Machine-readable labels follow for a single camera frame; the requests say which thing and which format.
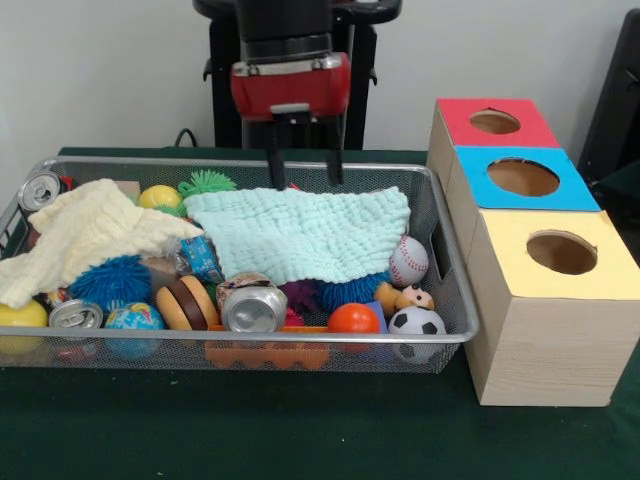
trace baseball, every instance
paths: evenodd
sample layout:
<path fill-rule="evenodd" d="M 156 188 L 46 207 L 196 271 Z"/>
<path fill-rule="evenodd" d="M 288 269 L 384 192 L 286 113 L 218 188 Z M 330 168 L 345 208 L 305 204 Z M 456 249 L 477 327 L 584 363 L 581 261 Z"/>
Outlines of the baseball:
<path fill-rule="evenodd" d="M 391 282 L 397 287 L 408 287 L 419 283 L 429 268 L 429 256 L 415 238 L 403 235 L 389 261 Z"/>

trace stacked boxes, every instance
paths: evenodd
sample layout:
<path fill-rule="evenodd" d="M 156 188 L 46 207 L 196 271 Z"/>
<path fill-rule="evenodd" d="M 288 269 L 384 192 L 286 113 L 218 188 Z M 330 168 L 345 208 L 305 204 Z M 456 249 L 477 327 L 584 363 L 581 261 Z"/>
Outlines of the stacked boxes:
<path fill-rule="evenodd" d="M 480 403 L 607 405 L 640 336 L 640 270 L 535 105 L 439 100 L 427 166 L 480 311 Z"/>

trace wire mesh basket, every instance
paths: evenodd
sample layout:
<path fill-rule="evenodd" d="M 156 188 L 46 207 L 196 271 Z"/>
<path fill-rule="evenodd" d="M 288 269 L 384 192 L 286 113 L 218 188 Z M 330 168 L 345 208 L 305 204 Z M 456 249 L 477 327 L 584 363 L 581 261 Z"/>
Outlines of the wire mesh basket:
<path fill-rule="evenodd" d="M 177 185 L 200 169 L 230 176 L 238 188 L 268 187 L 265 162 L 59 156 L 38 170 L 71 176 L 78 183 L 100 178 L 134 180 L 142 189 Z M 421 287 L 430 292 L 446 335 L 345 335 L 320 333 L 145 331 L 61 328 L 0 328 L 1 366 L 306 370 L 339 372 L 439 373 L 458 346 L 478 329 L 466 272 L 457 249 L 437 178 L 425 167 L 348 164 L 344 184 L 329 187 L 320 163 L 287 164 L 288 181 L 307 192 L 364 193 L 397 186 L 409 199 L 410 235 L 429 254 L 431 267 Z M 14 198 L 0 218 L 0 253 L 20 253 L 28 222 Z M 325 313 L 305 317 L 326 326 Z"/>

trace yellow ball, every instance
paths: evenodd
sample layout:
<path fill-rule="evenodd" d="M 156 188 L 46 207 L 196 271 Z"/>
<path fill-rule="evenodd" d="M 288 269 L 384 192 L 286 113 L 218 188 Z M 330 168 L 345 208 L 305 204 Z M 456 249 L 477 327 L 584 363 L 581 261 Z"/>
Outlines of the yellow ball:
<path fill-rule="evenodd" d="M 181 203 L 182 195 L 175 188 L 167 185 L 155 185 L 147 188 L 138 200 L 138 204 L 144 208 L 155 208 L 160 205 L 178 208 Z"/>
<path fill-rule="evenodd" d="M 49 317 L 35 300 L 19 309 L 0 304 L 0 327 L 46 327 Z M 23 355 L 34 351 L 43 342 L 42 337 L 0 336 L 0 353 Z"/>

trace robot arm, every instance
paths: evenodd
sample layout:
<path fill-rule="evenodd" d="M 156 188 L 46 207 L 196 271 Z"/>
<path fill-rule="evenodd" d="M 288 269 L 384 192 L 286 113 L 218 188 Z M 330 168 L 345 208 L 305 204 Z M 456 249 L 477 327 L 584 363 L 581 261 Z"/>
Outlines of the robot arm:
<path fill-rule="evenodd" d="M 349 103 L 351 65 L 346 54 L 333 52 L 333 22 L 387 22 L 399 15 L 402 0 L 198 3 L 215 3 L 222 14 L 235 9 L 243 60 L 232 68 L 231 90 L 241 117 L 262 122 L 269 130 L 267 155 L 272 185 L 284 189 L 286 184 L 278 130 L 312 122 L 329 126 L 329 182 L 342 183 L 341 117 Z"/>

